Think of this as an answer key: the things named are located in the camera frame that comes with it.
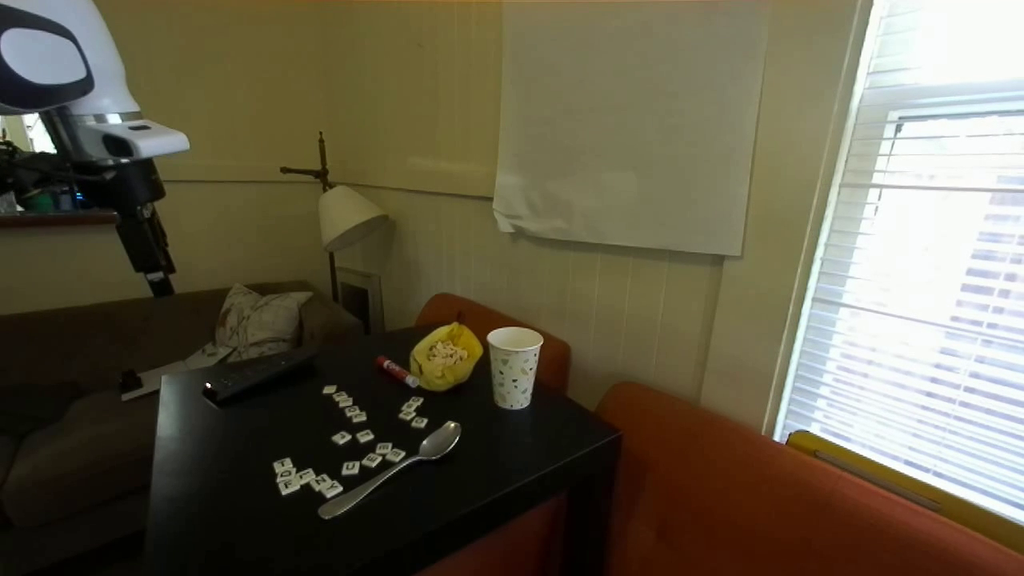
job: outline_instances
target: black table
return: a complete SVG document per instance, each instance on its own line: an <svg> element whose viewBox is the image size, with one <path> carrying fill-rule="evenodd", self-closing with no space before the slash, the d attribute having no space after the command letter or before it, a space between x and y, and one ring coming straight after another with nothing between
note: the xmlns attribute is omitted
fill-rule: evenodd
<svg viewBox="0 0 1024 576"><path fill-rule="evenodd" d="M160 386L158 459L147 517L150 574L415 574L471 545L517 512L566 493L566 574L603 574L607 545L616 433L572 399L535 389L527 411L493 406L487 359L473 378L449 392L393 384L373 354L409 359L422 331L351 340L327 348L308 371L214 406L203 380L229 371L192 371ZM339 477L357 454L354 438L339 449L339 428L363 428L322 398L339 384L368 414L379 440L409 454L418 438L459 420L460 445L434 465L412 465L357 510L333 523L316 517L322 496L301 491L278 496L274 459ZM422 398L418 433L397 420L409 398Z"/></svg>

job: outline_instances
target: spoon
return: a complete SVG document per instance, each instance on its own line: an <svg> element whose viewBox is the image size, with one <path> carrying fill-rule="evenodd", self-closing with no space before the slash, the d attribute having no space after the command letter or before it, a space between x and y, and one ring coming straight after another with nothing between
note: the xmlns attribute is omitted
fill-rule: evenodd
<svg viewBox="0 0 1024 576"><path fill-rule="evenodd" d="M351 493L341 493L335 498L327 498L316 515L321 517L335 517L344 515L349 510L354 510L368 493L373 493L387 477L405 470L412 460L439 460L444 459L460 438L460 426L455 420L443 422L434 433L429 433L418 440L418 451L387 470L380 470L379 477L366 481L363 486L354 486Z"/></svg>

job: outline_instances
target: remote control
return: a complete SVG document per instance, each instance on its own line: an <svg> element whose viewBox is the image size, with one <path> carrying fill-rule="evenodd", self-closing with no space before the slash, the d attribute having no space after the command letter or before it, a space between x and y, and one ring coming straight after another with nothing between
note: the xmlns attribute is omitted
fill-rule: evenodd
<svg viewBox="0 0 1024 576"><path fill-rule="evenodd" d="M203 384L203 392L212 402L229 402L245 389L257 389L262 384L283 380L283 375L292 375L292 371L309 365L313 359L316 359L313 348L294 348L294 352L286 352L286 354L271 354L271 359L259 359L259 360L251 360L251 365L236 365L227 375L208 378Z"/></svg>

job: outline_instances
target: white cup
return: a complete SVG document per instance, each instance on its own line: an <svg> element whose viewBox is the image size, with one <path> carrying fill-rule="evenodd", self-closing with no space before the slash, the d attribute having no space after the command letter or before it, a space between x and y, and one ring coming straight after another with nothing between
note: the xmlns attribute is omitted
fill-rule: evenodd
<svg viewBox="0 0 1024 576"><path fill-rule="evenodd" d="M493 402L526 411L535 398L545 336L527 326L498 326L487 333Z"/></svg>

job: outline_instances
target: snack bag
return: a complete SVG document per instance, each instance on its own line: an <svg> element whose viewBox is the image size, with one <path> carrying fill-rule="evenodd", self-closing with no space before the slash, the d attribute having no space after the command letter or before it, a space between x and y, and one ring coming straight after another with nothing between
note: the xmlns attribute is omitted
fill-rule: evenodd
<svg viewBox="0 0 1024 576"><path fill-rule="evenodd" d="M463 384L473 375L476 359L482 354L473 331L460 324L449 324L431 331L415 342L409 354L409 369L425 389L449 389Z"/></svg>

